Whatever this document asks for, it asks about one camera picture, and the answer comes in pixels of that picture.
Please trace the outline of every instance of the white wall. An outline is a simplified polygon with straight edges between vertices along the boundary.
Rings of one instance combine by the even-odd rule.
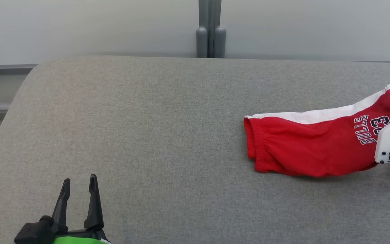
[[[196,0],[0,0],[0,65],[79,54],[196,57]]]
[[[390,0],[223,0],[225,57],[390,61]]]

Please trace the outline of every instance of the gray table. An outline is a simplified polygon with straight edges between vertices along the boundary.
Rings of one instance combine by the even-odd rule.
[[[350,105],[390,64],[77,57],[34,68],[0,127],[0,243],[71,179],[99,178],[113,243],[390,243],[390,165],[329,179],[254,171],[243,117]]]

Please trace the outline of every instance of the gray fabric surface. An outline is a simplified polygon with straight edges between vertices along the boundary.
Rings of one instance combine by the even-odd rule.
[[[329,179],[254,171],[243,117],[350,105],[390,64],[77,57],[37,66],[0,127],[0,243],[96,173],[113,243],[390,243],[390,165]]]

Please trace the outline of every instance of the clothing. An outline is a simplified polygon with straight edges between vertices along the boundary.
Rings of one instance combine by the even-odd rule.
[[[245,116],[255,170],[340,176],[374,166],[377,135],[390,123],[390,85],[353,105],[304,113]]]

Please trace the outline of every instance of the white stripe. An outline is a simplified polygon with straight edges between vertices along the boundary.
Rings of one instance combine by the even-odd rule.
[[[294,121],[300,124],[315,124],[323,121],[338,119],[340,117],[352,116],[366,108],[371,107],[377,102],[379,97],[386,93],[390,89],[390,84],[387,85],[383,90],[372,94],[364,100],[357,102],[353,105],[344,106],[340,108],[329,108],[321,110],[312,110],[303,113],[296,112],[284,112],[284,113],[263,113],[255,114],[252,116],[245,116],[247,119],[261,119],[266,117],[278,117],[290,121]]]

